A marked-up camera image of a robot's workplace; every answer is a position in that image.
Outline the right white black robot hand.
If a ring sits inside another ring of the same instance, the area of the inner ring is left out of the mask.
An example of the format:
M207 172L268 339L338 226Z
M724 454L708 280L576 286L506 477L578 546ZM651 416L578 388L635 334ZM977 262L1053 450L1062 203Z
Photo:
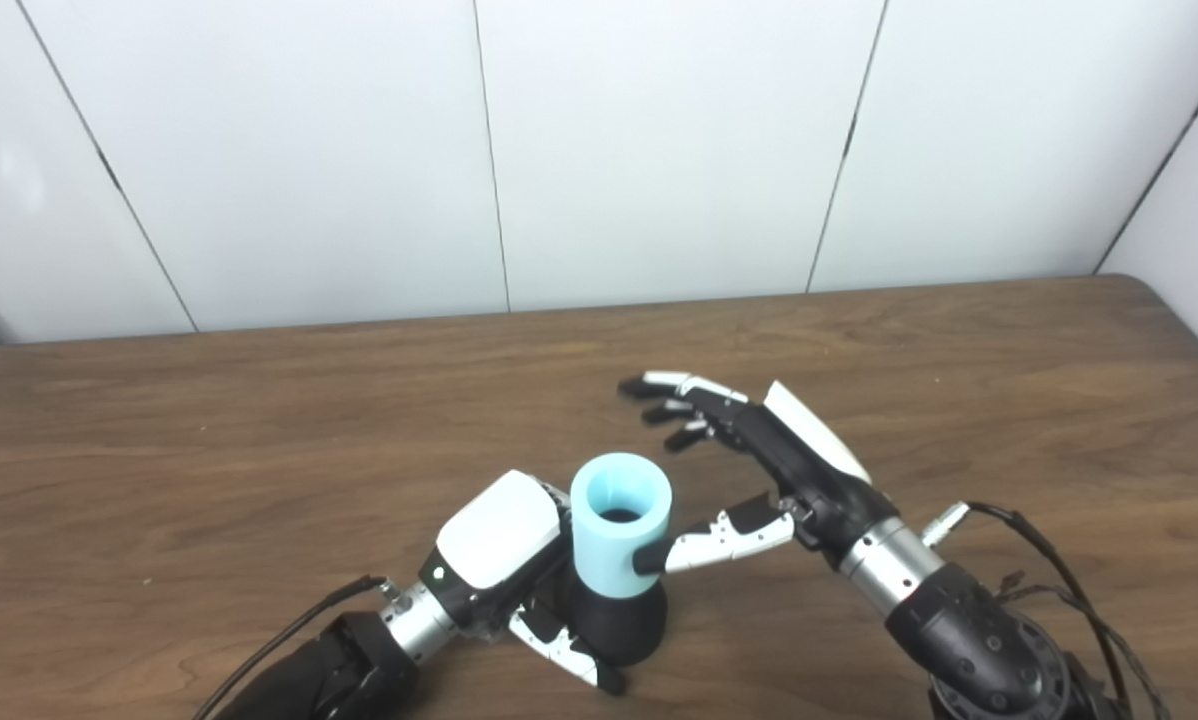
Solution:
M744 559L786 541L799 541L847 575L852 552L867 547L878 525L898 519L849 447L781 382L760 403L692 373L637 374L623 379L618 391L651 403L641 415L645 425L682 420L664 442L666 450L677 454L713 438L754 456L778 488L774 503L762 492L680 536L645 544L634 553L640 575Z

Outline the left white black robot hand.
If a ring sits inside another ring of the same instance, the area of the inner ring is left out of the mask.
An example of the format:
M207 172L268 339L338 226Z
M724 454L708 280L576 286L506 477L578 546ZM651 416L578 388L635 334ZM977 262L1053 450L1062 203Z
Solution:
M416 664L458 635L494 641L509 633L530 651L599 691L627 682L579 633L536 598L571 559L571 506L558 488L509 470L444 521L391 633Z

